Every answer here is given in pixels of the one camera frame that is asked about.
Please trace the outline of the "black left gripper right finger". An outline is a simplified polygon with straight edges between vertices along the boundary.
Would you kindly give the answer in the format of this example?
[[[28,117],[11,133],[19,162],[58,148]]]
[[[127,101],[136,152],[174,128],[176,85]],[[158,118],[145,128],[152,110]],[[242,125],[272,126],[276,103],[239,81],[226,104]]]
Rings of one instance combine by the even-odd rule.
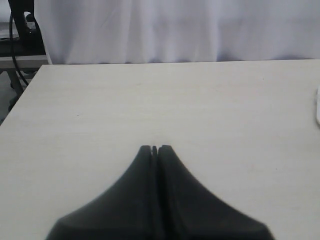
[[[157,155],[158,196],[169,240],[272,240],[268,227],[211,193],[173,148]]]

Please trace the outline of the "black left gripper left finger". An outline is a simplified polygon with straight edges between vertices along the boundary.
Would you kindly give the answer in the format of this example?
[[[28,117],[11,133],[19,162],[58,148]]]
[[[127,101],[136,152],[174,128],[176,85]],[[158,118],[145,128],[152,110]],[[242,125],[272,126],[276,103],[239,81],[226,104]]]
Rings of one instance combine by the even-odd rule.
[[[156,147],[143,145],[124,174],[104,193],[60,218],[48,240],[155,240]]]

